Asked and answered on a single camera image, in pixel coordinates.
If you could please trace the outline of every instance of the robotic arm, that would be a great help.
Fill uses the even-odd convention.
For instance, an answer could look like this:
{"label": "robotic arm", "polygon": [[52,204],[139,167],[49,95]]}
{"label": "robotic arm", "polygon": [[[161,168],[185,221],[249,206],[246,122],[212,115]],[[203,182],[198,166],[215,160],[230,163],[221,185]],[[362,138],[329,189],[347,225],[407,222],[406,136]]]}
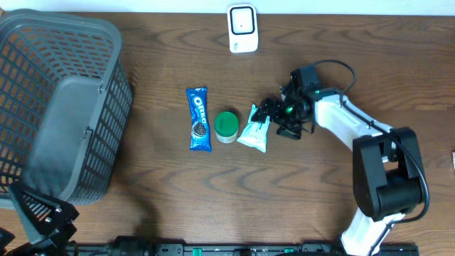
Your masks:
{"label": "robotic arm", "polygon": [[[280,128],[277,134],[300,139],[303,124],[328,129],[353,152],[353,192],[359,206],[349,228],[342,234],[343,249],[349,255],[372,255],[394,224],[421,218],[429,205],[416,134],[409,128],[393,129],[380,123],[353,105],[334,88],[322,88],[316,65],[338,60],[322,60],[291,73],[291,81],[282,88],[281,100],[265,100],[252,121],[263,122],[270,116]],[[383,163],[398,162],[398,168],[386,172]],[[402,220],[419,203],[424,210],[414,218]]]}

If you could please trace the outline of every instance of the cookie image on package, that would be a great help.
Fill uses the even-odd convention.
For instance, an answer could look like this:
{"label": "cookie image on package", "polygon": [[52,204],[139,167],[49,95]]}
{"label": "cookie image on package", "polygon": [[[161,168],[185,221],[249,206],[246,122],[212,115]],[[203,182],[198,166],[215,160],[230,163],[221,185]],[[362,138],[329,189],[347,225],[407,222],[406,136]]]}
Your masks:
{"label": "cookie image on package", "polygon": [[197,122],[193,125],[193,134],[197,137],[203,137],[207,133],[204,124]]}

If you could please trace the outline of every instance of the black square outline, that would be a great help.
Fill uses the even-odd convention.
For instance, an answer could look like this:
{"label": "black square outline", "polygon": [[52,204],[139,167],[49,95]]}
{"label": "black square outline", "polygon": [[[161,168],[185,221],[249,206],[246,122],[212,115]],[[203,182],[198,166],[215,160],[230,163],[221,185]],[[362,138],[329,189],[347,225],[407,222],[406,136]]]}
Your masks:
{"label": "black square outline", "polygon": [[[250,9],[251,10],[251,22],[253,23],[253,29],[251,30],[251,32],[245,32],[245,33],[236,33],[234,32],[234,26],[233,26],[233,22],[232,22],[232,10],[234,9]],[[230,11],[229,11],[229,15],[230,15],[230,30],[232,31],[232,33],[236,36],[238,35],[250,35],[252,33],[255,32],[256,30],[256,27],[255,27],[255,13],[253,11],[253,8],[251,8],[250,6],[239,6],[239,7],[234,7],[232,8]]]}

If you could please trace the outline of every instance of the white rectangular device with black square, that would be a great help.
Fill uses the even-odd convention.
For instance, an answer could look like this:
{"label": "white rectangular device with black square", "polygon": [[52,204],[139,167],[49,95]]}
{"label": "white rectangular device with black square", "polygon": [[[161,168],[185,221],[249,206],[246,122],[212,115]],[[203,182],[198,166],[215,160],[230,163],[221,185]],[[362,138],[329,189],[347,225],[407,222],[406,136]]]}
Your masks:
{"label": "white rectangular device with black square", "polygon": [[232,53],[249,53],[257,50],[256,9],[251,4],[238,4],[227,10],[229,49]]}

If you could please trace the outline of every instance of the basket bottom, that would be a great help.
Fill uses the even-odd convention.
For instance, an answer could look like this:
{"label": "basket bottom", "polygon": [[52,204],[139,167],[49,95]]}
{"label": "basket bottom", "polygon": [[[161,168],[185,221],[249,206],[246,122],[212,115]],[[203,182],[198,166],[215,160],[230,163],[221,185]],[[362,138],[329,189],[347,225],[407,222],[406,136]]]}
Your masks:
{"label": "basket bottom", "polygon": [[89,78],[72,77],[58,83],[22,172],[25,184],[50,196],[68,199],[70,193],[61,193],[70,182],[77,183],[78,175],[73,170],[79,174],[82,168],[82,162],[76,159],[80,150],[85,152],[87,148],[84,141],[90,139],[84,131],[100,96],[99,87],[100,80]]}

